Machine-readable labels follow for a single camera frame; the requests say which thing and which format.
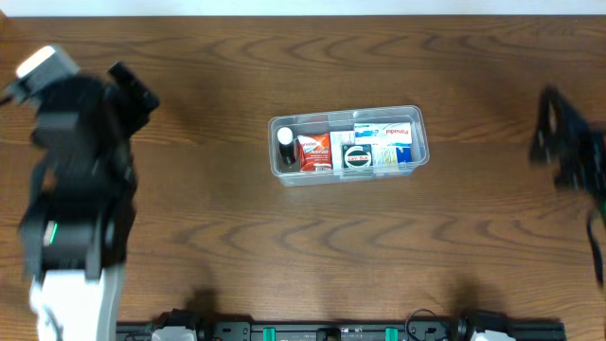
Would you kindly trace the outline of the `dark bottle with white cap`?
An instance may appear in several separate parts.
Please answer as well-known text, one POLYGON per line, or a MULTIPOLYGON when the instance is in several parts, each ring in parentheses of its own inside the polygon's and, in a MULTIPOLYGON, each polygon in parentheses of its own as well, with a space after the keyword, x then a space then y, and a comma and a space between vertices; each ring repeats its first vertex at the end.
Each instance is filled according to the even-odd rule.
POLYGON ((289 127, 280 127, 276 132, 278 146, 278 169, 281 172, 297 172, 299 167, 299 152, 297 138, 289 127))

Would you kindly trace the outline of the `white blue medicine box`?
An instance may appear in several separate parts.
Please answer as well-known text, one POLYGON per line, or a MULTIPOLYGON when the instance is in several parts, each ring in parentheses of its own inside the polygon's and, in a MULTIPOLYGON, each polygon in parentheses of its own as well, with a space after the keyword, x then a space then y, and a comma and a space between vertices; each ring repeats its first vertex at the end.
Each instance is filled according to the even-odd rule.
POLYGON ((347 169, 343 167, 342 147, 344 145, 363 145, 355 143, 353 131, 330 132, 332 168, 338 170, 366 170, 384 167, 396 167, 412 161, 410 145, 370 145, 372 148, 373 165, 362 169, 347 169))

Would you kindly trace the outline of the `white blue Panadol box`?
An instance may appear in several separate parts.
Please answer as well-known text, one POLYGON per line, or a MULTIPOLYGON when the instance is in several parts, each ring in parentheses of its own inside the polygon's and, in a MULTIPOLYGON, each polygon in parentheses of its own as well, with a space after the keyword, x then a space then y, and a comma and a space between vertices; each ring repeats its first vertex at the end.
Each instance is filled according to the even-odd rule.
POLYGON ((354 134, 356 144, 400 146, 413 142, 409 122, 355 123, 354 134))

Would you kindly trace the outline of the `red Panadol ActiFast box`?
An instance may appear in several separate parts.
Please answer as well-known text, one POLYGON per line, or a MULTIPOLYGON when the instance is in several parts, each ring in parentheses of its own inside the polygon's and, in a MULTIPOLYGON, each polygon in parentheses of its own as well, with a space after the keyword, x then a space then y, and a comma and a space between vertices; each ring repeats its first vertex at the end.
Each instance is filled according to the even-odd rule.
POLYGON ((299 165, 301 171, 332 169, 330 135, 299 135, 299 165))

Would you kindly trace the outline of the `clear plastic container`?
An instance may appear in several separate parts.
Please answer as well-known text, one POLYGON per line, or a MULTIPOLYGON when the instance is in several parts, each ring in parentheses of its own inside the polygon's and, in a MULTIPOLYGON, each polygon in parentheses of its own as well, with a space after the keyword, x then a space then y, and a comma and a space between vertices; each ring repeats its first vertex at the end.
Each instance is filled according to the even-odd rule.
POLYGON ((430 158, 427 135, 420 108, 416 106, 392 106, 336 112, 313 113, 274 117, 268 123, 269 156, 272 173, 282 185, 308 186, 340 182, 375 180, 379 178, 407 176, 430 158), (276 132, 280 127, 289 127, 296 138, 299 135, 322 135, 330 132, 353 131, 355 123, 409 122, 412 126, 413 142, 410 144, 412 161, 396 167, 376 170, 317 170, 281 172, 278 169, 278 146, 276 132))

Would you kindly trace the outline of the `green Zam-Buk tin box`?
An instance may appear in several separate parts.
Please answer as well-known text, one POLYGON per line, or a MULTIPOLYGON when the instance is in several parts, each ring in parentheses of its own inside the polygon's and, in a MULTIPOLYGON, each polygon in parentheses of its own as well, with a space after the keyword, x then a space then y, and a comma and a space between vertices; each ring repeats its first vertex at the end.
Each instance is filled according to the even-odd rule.
POLYGON ((362 169, 373 165, 372 148, 370 145, 344 145, 342 147, 343 167, 347 169, 362 169))

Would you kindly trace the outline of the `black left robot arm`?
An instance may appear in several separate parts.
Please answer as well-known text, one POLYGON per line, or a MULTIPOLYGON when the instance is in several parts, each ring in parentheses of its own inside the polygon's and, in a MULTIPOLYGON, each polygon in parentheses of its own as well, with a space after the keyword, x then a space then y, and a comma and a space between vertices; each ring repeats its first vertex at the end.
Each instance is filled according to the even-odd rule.
POLYGON ((19 225, 42 340, 114 340, 138 186, 131 138, 158 97, 123 62, 76 72, 39 101, 30 204, 19 225))

